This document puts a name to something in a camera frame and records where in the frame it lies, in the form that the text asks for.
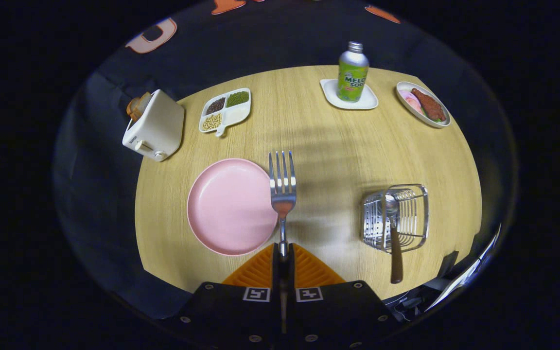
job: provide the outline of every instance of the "melon soda can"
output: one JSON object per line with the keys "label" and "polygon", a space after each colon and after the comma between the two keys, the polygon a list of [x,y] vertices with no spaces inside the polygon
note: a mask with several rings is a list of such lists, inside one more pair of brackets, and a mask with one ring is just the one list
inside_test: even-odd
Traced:
{"label": "melon soda can", "polygon": [[362,44],[349,42],[347,51],[338,60],[338,88],[336,96],[345,102],[358,102],[367,81],[368,59],[362,53]]}

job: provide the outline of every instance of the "white toaster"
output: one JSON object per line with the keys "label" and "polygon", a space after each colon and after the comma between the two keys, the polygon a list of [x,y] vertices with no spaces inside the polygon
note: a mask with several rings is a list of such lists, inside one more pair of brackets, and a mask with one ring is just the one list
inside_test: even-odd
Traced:
{"label": "white toaster", "polygon": [[151,96],[140,119],[129,121],[122,145],[160,162],[180,146],[185,109],[160,89]]}

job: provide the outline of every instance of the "dish rack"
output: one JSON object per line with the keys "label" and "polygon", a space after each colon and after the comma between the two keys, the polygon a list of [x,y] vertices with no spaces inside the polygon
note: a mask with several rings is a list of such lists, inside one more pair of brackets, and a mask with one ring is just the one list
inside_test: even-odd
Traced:
{"label": "dish rack", "polygon": [[397,232],[403,252],[420,248],[429,233],[429,201],[421,184],[390,186],[364,199],[362,239],[368,246],[391,254],[390,219],[386,215],[386,194],[399,202]]}

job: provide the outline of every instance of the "fork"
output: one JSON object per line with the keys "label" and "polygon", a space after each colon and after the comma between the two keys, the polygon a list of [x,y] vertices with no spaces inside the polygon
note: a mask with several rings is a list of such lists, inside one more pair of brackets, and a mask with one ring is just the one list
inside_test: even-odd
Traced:
{"label": "fork", "polygon": [[280,157],[276,151],[276,169],[278,177],[274,176],[274,162],[269,152],[269,185],[271,186],[271,207],[278,213],[280,223],[280,256],[286,259],[289,250],[289,242],[286,240],[286,215],[295,207],[297,199],[297,188],[295,182],[295,169],[293,168],[293,155],[289,151],[289,169],[291,177],[286,172],[286,159],[282,151],[282,169],[284,177],[280,172]]}

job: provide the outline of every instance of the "round table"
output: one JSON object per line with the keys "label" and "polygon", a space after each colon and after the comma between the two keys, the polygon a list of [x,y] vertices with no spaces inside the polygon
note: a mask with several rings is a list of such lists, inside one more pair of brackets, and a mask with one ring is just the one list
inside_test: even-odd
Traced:
{"label": "round table", "polygon": [[[319,81],[338,66],[294,67],[218,84],[180,100],[185,108],[182,144],[163,162],[144,158],[138,177],[135,224],[144,269],[188,292],[204,281],[221,282],[255,252],[228,257],[204,247],[187,221],[187,195],[207,166],[245,158],[267,171],[267,154],[291,150],[297,204],[287,218],[289,242],[300,244],[347,281],[364,280],[384,299],[435,277],[442,259],[468,255],[481,225],[481,188],[473,154],[459,126],[437,129],[414,117],[395,86],[418,78],[370,69],[367,85],[379,106],[339,109],[327,102]],[[249,117],[226,136],[198,131],[204,104],[247,87]],[[429,235],[403,253],[404,279],[389,282],[391,256],[362,242],[364,196],[393,184],[420,183],[429,193]],[[276,232],[272,242],[278,242]]]}

